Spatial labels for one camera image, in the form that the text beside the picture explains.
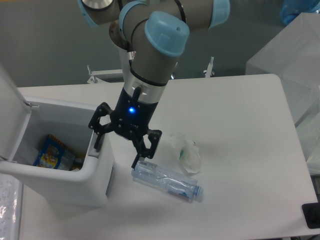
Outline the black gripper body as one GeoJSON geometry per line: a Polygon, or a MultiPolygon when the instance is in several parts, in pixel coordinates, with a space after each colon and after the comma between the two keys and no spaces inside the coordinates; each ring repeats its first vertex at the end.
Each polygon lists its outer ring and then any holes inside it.
{"type": "Polygon", "coordinates": [[[123,89],[110,115],[114,132],[127,140],[133,139],[132,134],[135,134],[138,139],[147,134],[149,123],[158,105],[139,101],[141,96],[141,87],[136,88],[132,96],[123,89]]]}

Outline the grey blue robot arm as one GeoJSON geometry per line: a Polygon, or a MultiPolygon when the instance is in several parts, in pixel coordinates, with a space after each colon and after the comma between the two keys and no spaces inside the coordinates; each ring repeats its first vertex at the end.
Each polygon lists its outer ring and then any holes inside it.
{"type": "Polygon", "coordinates": [[[162,132],[149,123],[164,89],[183,54],[191,32],[224,23],[228,0],[80,0],[90,26],[118,21],[119,35],[134,51],[124,72],[124,85],[115,108],[103,102],[88,126],[99,139],[114,132],[131,141],[136,159],[153,158],[162,132]]]}

